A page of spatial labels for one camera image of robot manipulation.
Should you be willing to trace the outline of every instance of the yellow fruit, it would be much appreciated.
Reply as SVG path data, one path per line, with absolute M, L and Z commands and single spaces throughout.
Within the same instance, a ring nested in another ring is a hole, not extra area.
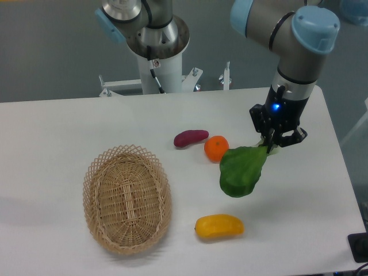
M 237 217 L 229 214 L 213 214 L 199 218 L 195 224 L 195 232 L 205 239 L 233 236 L 242 234 L 244 225 Z

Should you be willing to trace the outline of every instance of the black cable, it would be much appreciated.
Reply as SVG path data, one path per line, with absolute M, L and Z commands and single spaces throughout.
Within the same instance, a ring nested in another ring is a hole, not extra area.
M 147 60 L 148 61 L 151 61 L 151 53 L 152 53 L 152 48 L 150 46 L 147 46 Z M 149 71 L 151 72 L 151 76 L 154 78 L 154 80 L 157 83 L 157 86 L 159 88 L 160 94 L 165 94 L 165 91 L 163 90 L 163 88 L 162 88 L 162 86 L 161 86 L 161 84 L 159 82 L 159 79 L 156 76 L 155 70 L 152 68 Z
M 361 267 L 357 268 L 357 269 L 353 272 L 352 276 L 357 276 L 357 275 L 358 275 L 358 273 L 359 273 L 362 269 L 364 269 L 366 266 L 368 266 L 368 263 L 365 263 L 365 264 L 363 264 Z

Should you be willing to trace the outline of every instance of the purple sweet potato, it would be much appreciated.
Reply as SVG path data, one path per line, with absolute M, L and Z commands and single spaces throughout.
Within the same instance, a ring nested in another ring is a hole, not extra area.
M 184 131 L 176 135 L 174 139 L 174 145 L 178 148 L 183 148 L 186 147 L 187 145 L 194 144 L 204 139 L 207 139 L 208 136 L 209 136 L 208 131 L 200 131 L 200 130 Z

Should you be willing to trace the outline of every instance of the wicker basket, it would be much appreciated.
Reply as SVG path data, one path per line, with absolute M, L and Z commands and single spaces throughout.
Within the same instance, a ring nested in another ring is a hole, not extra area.
M 83 206 L 93 238 L 107 250 L 129 255 L 150 248 L 171 219 L 170 187 L 159 159 L 135 145 L 104 152 L 86 173 Z

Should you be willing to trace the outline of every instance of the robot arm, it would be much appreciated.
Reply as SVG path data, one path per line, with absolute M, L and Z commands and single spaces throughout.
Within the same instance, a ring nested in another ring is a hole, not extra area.
M 280 56 L 266 103 L 250 110 L 268 152 L 307 136 L 300 116 L 340 28 L 333 12 L 307 2 L 320 1 L 236 0 L 232 8 L 232 26 Z M 283 136 L 289 131 L 293 134 Z
M 101 11 L 124 37 L 143 27 L 162 28 L 173 18 L 172 0 L 103 0 Z
M 136 55 L 143 94 L 181 91 L 189 30 L 172 10 L 172 0 L 102 0 L 95 12 L 110 39 Z

